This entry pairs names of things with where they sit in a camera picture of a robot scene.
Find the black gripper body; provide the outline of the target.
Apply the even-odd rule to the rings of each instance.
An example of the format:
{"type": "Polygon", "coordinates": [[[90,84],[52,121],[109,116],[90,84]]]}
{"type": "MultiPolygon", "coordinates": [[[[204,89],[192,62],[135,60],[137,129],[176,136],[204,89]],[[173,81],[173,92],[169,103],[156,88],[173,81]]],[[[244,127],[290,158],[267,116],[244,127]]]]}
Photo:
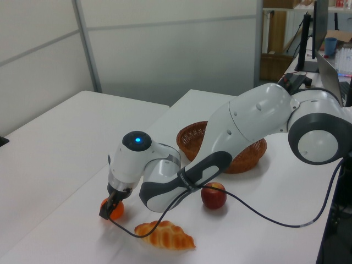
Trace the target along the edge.
{"type": "Polygon", "coordinates": [[[128,198],[133,189],[132,188],[125,188],[123,190],[116,190],[110,184],[107,185],[107,191],[109,193],[109,198],[112,200],[124,200],[128,198]]]}

